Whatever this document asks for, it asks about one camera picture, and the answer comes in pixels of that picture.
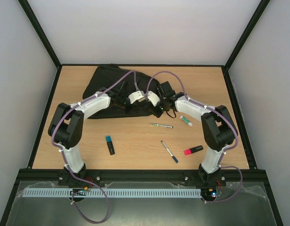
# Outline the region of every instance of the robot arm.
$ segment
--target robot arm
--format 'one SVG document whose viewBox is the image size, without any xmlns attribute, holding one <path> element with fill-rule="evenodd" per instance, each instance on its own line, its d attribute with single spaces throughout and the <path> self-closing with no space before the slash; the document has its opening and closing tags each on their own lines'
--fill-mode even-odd
<svg viewBox="0 0 290 226">
<path fill-rule="evenodd" d="M 158 91 L 159 96 L 150 91 L 147 97 L 145 97 L 144 93 L 138 90 L 129 95 L 128 98 L 110 91 L 93 100 L 86 101 L 83 104 L 77 103 L 66 105 L 61 103 L 57 107 L 50 124 L 49 135 L 52 136 L 56 125 L 64 114 L 70 108 L 79 105 L 68 115 L 68 118 L 66 118 L 66 120 L 70 119 L 69 124 L 62 122 L 54 137 L 54 141 L 62 145 L 68 165 L 74 173 L 78 173 L 84 166 L 78 146 L 82 137 L 83 121 L 110 105 L 117 105 L 125 108 L 130 107 L 135 101 L 142 101 L 147 98 L 148 101 L 152 103 L 150 112 L 156 117 L 160 117 L 164 111 L 174 110 L 186 113 L 202 122 L 204 138 L 208 145 L 208 149 L 202 164 L 199 166 L 199 177 L 204 184 L 208 183 L 209 178 L 219 169 L 219 163 L 224 150 L 233 143 L 235 137 L 228 125 L 207 108 L 216 110 L 234 126 L 227 108 L 222 105 L 219 107 L 201 107 L 192 103 L 194 101 L 190 98 L 187 99 L 183 93 L 175 94 L 168 82 L 162 83 L 158 87 Z"/>
</svg>

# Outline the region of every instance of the blue highlighter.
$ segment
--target blue highlighter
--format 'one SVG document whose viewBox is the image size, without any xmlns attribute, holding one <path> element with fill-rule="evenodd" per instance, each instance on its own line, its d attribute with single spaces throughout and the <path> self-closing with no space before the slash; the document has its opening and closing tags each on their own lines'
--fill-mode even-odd
<svg viewBox="0 0 290 226">
<path fill-rule="evenodd" d="M 113 148 L 113 144 L 112 144 L 110 136 L 106 136 L 106 142 L 107 142 L 110 155 L 115 154 L 115 149 Z"/>
</svg>

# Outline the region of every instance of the wooden surface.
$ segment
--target wooden surface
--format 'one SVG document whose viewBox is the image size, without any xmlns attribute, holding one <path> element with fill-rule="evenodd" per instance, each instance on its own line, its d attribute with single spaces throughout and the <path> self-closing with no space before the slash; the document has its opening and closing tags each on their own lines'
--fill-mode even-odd
<svg viewBox="0 0 290 226">
<path fill-rule="evenodd" d="M 234 120 L 232 105 L 220 67 L 122 67 L 134 69 L 147 75 L 159 71 L 171 71 L 177 74 L 185 85 L 190 97 L 207 105 L 225 105 Z M 61 102 L 72 104 L 81 101 L 96 66 L 63 66 L 57 88 L 50 106 L 42 138 L 33 164 L 34 169 L 61 169 L 64 166 L 58 149 L 50 143 L 48 127 L 52 116 Z M 169 81 L 176 92 L 182 89 L 176 78 L 169 74 L 160 74 L 156 79 L 162 83 Z M 193 126 L 185 124 L 177 113 L 171 119 L 164 113 L 162 117 L 135 117 L 119 119 L 87 119 L 83 126 L 83 136 L 79 143 L 82 159 L 87 169 L 139 169 L 139 170 L 190 170 L 198 169 L 205 157 L 207 145 L 204 141 L 201 123 L 186 115 Z M 150 126 L 149 122 L 172 125 L 173 129 Z M 115 155 L 110 155 L 105 136 L 110 135 Z M 160 141 L 163 140 L 173 155 L 176 164 Z M 203 145 L 204 150 L 185 156 L 185 149 Z M 234 165 L 248 169 L 241 139 L 239 145 L 225 155 L 223 166 Z"/>
</svg>

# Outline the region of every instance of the black bag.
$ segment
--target black bag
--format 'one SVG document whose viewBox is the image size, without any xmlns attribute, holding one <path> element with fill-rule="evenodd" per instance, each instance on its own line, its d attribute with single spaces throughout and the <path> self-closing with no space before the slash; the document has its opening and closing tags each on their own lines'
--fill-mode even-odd
<svg viewBox="0 0 290 226">
<path fill-rule="evenodd" d="M 83 99 L 92 96 L 102 87 L 109 88 L 127 72 L 129 72 L 129 70 L 121 69 L 116 65 L 99 65 L 83 93 Z M 144 93 L 146 92 L 150 78 L 150 76 L 144 73 L 136 72 L 136 83 L 139 89 L 144 91 Z M 124 78 L 123 81 L 127 82 L 128 84 L 121 93 L 123 96 L 128 97 L 130 94 L 136 91 L 133 73 Z M 149 90 L 157 94 L 158 85 L 159 82 L 156 79 L 153 79 L 149 86 Z M 120 86 L 121 83 L 117 84 L 115 88 L 120 89 Z M 136 105 L 134 105 L 132 109 L 129 109 L 129 111 L 118 106 L 110 106 L 93 114 L 89 117 L 89 119 L 139 117 L 151 115 L 149 113 L 149 108 L 152 106 L 150 102 L 142 101 L 137 103 L 136 101 L 135 104 Z"/>
</svg>

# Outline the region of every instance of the purple cable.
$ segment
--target purple cable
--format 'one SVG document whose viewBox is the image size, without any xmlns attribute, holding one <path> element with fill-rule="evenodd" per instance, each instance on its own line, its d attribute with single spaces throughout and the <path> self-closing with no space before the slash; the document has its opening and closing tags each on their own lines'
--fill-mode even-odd
<svg viewBox="0 0 290 226">
<path fill-rule="evenodd" d="M 91 97 L 86 98 L 85 100 L 83 100 L 83 101 L 81 102 L 81 104 L 84 104 L 84 103 L 87 102 L 87 101 L 90 101 L 90 100 L 93 100 L 93 99 L 95 99 L 95 98 L 97 98 L 97 97 L 100 97 L 100 96 L 103 95 L 104 93 L 108 92 L 108 91 L 111 90 L 113 87 L 115 87 L 118 83 L 120 83 L 120 82 L 121 82 L 125 77 L 127 77 L 131 72 L 134 73 L 134 84 L 135 84 L 135 88 L 136 88 L 136 90 L 138 91 L 139 88 L 138 88 L 137 83 L 136 83 L 136 72 L 135 72 L 134 70 L 131 70 L 131 71 L 127 72 L 127 73 L 126 73 L 122 78 L 120 78 L 120 79 L 119 79 L 115 84 L 113 84 L 113 85 L 110 86 L 108 89 L 106 89 L 106 90 L 104 90 L 103 92 L 101 92 L 100 94 L 98 94 L 98 96 L 92 95 Z M 106 198 L 106 201 L 107 201 L 108 208 L 107 208 L 107 213 L 106 213 L 105 217 L 104 217 L 101 221 L 93 221 L 93 220 L 88 219 L 85 215 L 82 214 L 82 212 L 79 210 L 79 208 L 78 208 L 78 206 L 76 205 L 76 203 L 73 202 L 74 206 L 76 207 L 76 209 L 78 210 L 79 214 L 81 215 L 81 217 L 82 217 L 83 219 L 85 219 L 87 222 L 92 223 L 92 224 L 100 224 L 100 223 L 103 223 L 104 221 L 107 220 L 107 218 L 108 218 L 108 216 L 109 216 L 109 213 L 110 213 L 110 203 L 109 203 L 109 199 L 108 199 L 106 193 L 104 192 L 104 190 L 103 190 L 100 186 L 96 185 L 95 183 L 92 183 L 92 182 L 90 182 L 90 181 L 88 181 L 88 180 L 84 180 L 84 179 L 78 178 L 76 175 L 74 175 L 72 169 L 70 168 L 70 166 L 68 165 L 68 162 L 67 162 L 67 160 L 66 160 L 66 157 L 65 157 L 65 154 L 64 154 L 63 147 L 62 147 L 61 145 L 59 145 L 59 144 L 55 144 L 55 142 L 54 142 L 56 132 L 57 132 L 57 130 L 59 129 L 60 125 L 62 124 L 62 122 L 64 121 L 64 119 L 65 119 L 65 118 L 66 118 L 66 117 L 67 117 L 67 116 L 68 116 L 68 115 L 69 115 L 69 114 L 70 114 L 74 109 L 76 109 L 77 107 L 79 107 L 79 105 L 76 105 L 76 106 L 72 107 L 72 108 L 71 108 L 68 112 L 66 112 L 66 113 L 64 114 L 64 116 L 60 119 L 60 121 L 59 121 L 58 124 L 56 125 L 56 128 L 54 129 L 54 131 L 53 131 L 53 133 L 52 133 L 52 135 L 51 135 L 51 144 L 52 144 L 53 146 L 55 146 L 55 147 L 58 147 L 60 150 L 62 150 L 62 157 L 63 157 L 63 160 L 64 160 L 65 164 L 67 165 L 68 171 L 70 172 L 70 174 L 71 174 L 71 176 L 72 176 L 73 178 L 75 178 L 75 179 L 77 179 L 77 180 L 80 180 L 80 181 L 83 181 L 83 182 L 85 182 L 85 183 L 89 183 L 89 184 L 91 184 L 91 185 L 97 187 L 97 188 L 98 188 L 98 189 L 99 189 L 99 190 L 104 194 L 104 196 L 105 196 L 105 198 Z"/>
<path fill-rule="evenodd" d="M 175 77 L 178 79 L 178 81 L 179 81 L 179 83 L 181 84 L 181 86 L 182 86 L 182 91 L 183 91 L 183 94 L 184 94 L 185 98 L 188 99 L 191 103 L 193 103 L 193 104 L 195 104 L 195 105 L 197 105 L 197 106 L 205 107 L 205 105 L 202 104 L 201 102 L 198 102 L 198 101 L 196 101 L 196 100 L 193 100 L 193 99 L 189 98 L 189 96 L 187 96 L 187 94 L 186 94 L 186 91 L 185 91 L 185 88 L 184 88 L 184 86 L 183 86 L 182 80 L 181 80 L 181 79 L 180 79 L 176 74 L 174 74 L 174 73 L 172 73 L 172 72 L 168 72 L 168 71 L 161 71 L 161 72 L 158 72 L 158 73 L 156 73 L 155 75 L 152 76 L 152 78 L 149 80 L 149 83 L 148 83 L 148 85 L 147 85 L 146 96 L 148 95 L 149 85 L 150 85 L 151 81 L 153 80 L 153 78 L 154 78 L 155 76 L 157 76 L 158 74 L 161 74 L 161 73 L 168 73 L 168 74 L 171 74 L 171 75 L 175 76 Z M 235 139 L 236 139 L 235 144 L 234 144 L 233 146 L 231 146 L 231 147 L 227 147 L 226 149 L 224 149 L 224 153 L 225 153 L 226 151 L 228 151 L 228 150 L 231 150 L 231 149 L 235 148 L 235 147 L 238 145 L 238 134 L 237 134 L 236 130 L 234 129 L 234 127 L 230 124 L 230 122 L 229 122 L 229 121 L 228 121 L 228 120 L 227 120 L 227 119 L 226 119 L 222 114 L 220 114 L 219 112 L 215 111 L 214 109 L 212 109 L 212 108 L 210 108 L 210 107 L 208 107 L 208 106 L 207 106 L 206 108 L 207 108 L 209 111 L 212 111 L 213 113 L 215 113 L 215 114 L 216 114 L 217 116 L 219 116 L 220 118 L 222 118 L 223 121 L 225 121 L 225 123 L 226 123 L 226 124 L 230 127 L 230 129 L 233 131 L 233 134 L 234 134 Z M 220 156 L 220 158 L 219 158 L 219 161 L 218 161 L 218 165 L 220 164 L 220 162 L 221 162 L 221 160 L 222 160 L 222 158 L 223 158 L 223 156 L 224 156 L 224 153 L 221 154 L 221 156 Z"/>
<path fill-rule="evenodd" d="M 168 74 L 171 74 L 171 75 L 173 75 L 174 77 L 176 77 L 176 78 L 178 79 L 178 81 L 180 82 L 181 86 L 182 86 L 182 91 L 183 91 L 183 93 L 184 93 L 184 96 L 185 96 L 185 97 L 187 96 L 187 94 L 186 94 L 186 90 L 184 89 L 184 86 L 183 86 L 183 83 L 182 83 L 181 79 L 180 79 L 176 74 L 174 74 L 173 72 L 169 72 L 169 71 L 161 71 L 161 72 L 157 72 L 155 75 L 153 75 L 153 76 L 151 77 L 151 79 L 149 80 L 148 85 L 147 85 L 147 90 L 146 90 L 146 95 L 145 95 L 145 96 L 148 95 L 149 85 L 150 85 L 150 83 L 152 82 L 152 80 L 154 79 L 154 77 L 157 76 L 158 74 L 161 74 L 161 73 L 168 73 Z"/>
<path fill-rule="evenodd" d="M 206 201 L 204 198 L 201 198 L 203 201 L 205 201 L 205 203 L 218 203 L 218 202 L 224 202 L 224 201 L 228 201 L 230 200 L 231 198 L 233 198 L 235 195 L 237 195 L 237 193 L 240 191 L 241 187 L 242 187 L 242 181 L 243 181 L 243 177 L 242 177 L 242 173 L 241 173 L 241 170 L 236 167 L 236 166 L 223 166 L 221 167 L 222 169 L 227 169 L 227 168 L 235 168 L 236 170 L 239 171 L 240 173 L 240 184 L 239 184 L 239 187 L 237 189 L 237 191 L 231 195 L 230 197 L 226 198 L 226 199 L 222 199 L 222 200 L 218 200 L 218 201 Z"/>
</svg>

